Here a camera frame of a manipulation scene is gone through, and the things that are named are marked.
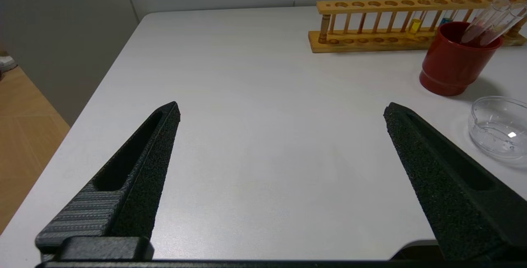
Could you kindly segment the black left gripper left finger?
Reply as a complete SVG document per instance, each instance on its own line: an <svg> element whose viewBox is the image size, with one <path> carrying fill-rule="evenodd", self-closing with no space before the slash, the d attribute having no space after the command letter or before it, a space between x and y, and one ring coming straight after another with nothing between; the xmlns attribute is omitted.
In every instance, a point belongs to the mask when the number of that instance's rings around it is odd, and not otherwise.
<svg viewBox="0 0 527 268"><path fill-rule="evenodd" d="M38 233L42 261L72 237L149 239L180 122L175 101L138 127L92 179Z"/></svg>

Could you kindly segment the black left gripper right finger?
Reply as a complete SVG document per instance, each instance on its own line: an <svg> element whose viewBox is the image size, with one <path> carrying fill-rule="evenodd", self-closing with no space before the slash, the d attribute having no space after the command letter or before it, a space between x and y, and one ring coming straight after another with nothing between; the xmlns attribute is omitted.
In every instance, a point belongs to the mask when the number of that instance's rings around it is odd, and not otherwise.
<svg viewBox="0 0 527 268"><path fill-rule="evenodd" d="M413 110L384 110L390 139L446 260L525 261L527 203Z"/></svg>

